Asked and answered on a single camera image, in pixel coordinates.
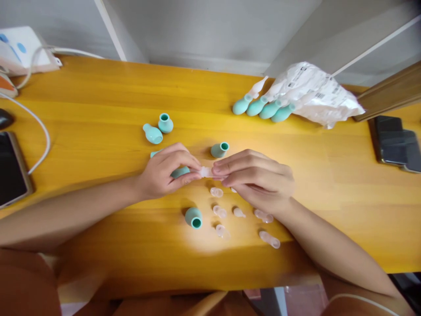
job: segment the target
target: black smartphone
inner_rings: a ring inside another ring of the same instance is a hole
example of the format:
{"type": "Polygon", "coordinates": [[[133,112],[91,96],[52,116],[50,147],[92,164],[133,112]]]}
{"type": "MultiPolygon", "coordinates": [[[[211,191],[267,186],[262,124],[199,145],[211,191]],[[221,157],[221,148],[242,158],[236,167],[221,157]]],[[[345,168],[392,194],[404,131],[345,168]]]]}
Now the black smartphone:
{"type": "Polygon", "coordinates": [[[31,193],[31,181],[14,134],[0,133],[0,209],[31,193]]]}
{"type": "Polygon", "coordinates": [[[410,130],[404,129],[405,143],[407,149],[408,162],[402,166],[402,170],[421,173],[421,152],[417,135],[410,130]]]}
{"type": "Polygon", "coordinates": [[[374,127],[371,126],[371,137],[377,161],[390,165],[406,165],[408,158],[402,120],[383,115],[377,116],[373,120],[374,127]]]}

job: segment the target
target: person's left hand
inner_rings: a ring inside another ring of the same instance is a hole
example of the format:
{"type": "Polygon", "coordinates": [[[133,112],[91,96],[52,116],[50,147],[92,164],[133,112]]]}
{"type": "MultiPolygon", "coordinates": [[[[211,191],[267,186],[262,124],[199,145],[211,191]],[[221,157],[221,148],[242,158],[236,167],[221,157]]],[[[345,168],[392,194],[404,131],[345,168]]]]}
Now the person's left hand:
{"type": "Polygon", "coordinates": [[[146,165],[145,171],[136,180],[136,189],[142,200],[161,198],[173,193],[193,180],[201,179],[196,172],[186,173],[177,179],[171,173],[181,165],[200,170],[202,164],[182,143],[175,143],[156,153],[146,165]]]}

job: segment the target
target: computer mouse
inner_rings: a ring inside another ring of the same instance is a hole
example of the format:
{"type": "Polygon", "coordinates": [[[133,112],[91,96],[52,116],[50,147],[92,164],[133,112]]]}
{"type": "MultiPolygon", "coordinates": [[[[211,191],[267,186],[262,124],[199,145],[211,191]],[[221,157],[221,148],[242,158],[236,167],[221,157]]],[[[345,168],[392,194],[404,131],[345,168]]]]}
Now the computer mouse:
{"type": "Polygon", "coordinates": [[[9,127],[13,124],[13,122],[13,116],[11,116],[7,111],[0,109],[0,129],[9,127]]]}

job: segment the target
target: hand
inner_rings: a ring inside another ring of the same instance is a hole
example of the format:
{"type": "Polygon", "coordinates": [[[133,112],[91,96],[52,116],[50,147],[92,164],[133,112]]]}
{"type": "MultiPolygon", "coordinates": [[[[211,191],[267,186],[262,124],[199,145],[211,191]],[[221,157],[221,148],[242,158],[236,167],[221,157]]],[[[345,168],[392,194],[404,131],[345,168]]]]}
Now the hand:
{"type": "Polygon", "coordinates": [[[171,177],[171,173],[181,165],[196,170],[202,168],[201,163],[182,143],[175,143],[155,154],[136,180],[136,189],[142,195],[142,200],[161,198],[193,180],[201,179],[196,172],[186,173],[177,179],[171,177]]]}
{"type": "Polygon", "coordinates": [[[216,161],[212,172],[228,176],[223,186],[233,187],[252,206],[270,214],[285,209],[295,190],[289,166],[251,149],[216,161]]]}

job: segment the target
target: white plastic bag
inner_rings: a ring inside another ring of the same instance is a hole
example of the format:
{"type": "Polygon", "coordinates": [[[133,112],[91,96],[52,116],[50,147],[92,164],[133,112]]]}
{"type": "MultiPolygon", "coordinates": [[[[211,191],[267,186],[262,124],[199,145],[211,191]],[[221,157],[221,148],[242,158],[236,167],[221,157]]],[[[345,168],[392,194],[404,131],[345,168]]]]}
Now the white plastic bag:
{"type": "Polygon", "coordinates": [[[293,103],[296,107],[294,114],[322,124],[326,129],[365,112],[351,92],[308,62],[289,66],[273,85],[278,83],[282,85],[275,97],[288,101],[286,104],[293,103]]]}

